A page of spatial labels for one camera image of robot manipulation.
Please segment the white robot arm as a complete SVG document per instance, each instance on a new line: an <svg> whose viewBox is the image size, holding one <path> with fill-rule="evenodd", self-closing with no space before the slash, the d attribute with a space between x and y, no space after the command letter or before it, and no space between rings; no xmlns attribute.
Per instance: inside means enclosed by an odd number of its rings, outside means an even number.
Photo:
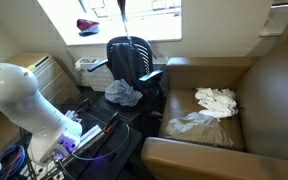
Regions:
<svg viewBox="0 0 288 180"><path fill-rule="evenodd" d="M0 111L32 133L28 154L39 165L47 164L53 151L66 157L81 143L82 126L44 98L27 68L0 63Z"/></svg>

